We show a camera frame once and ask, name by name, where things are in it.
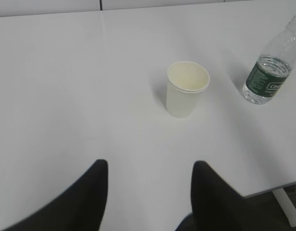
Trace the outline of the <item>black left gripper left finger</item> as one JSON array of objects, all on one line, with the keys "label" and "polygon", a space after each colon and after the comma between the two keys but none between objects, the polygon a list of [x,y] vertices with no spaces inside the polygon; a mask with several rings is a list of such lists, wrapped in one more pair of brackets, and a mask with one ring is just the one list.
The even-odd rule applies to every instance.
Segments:
[{"label": "black left gripper left finger", "polygon": [[7,231],[98,231],[108,198],[108,162],[96,160],[66,191]]}]

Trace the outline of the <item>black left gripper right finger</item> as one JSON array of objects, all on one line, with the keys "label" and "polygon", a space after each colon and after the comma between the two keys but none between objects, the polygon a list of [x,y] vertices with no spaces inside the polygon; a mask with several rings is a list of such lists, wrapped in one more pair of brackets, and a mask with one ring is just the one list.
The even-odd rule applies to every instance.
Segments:
[{"label": "black left gripper right finger", "polygon": [[191,178],[192,214],[186,216],[178,231],[253,231],[251,210],[204,161],[194,163]]}]

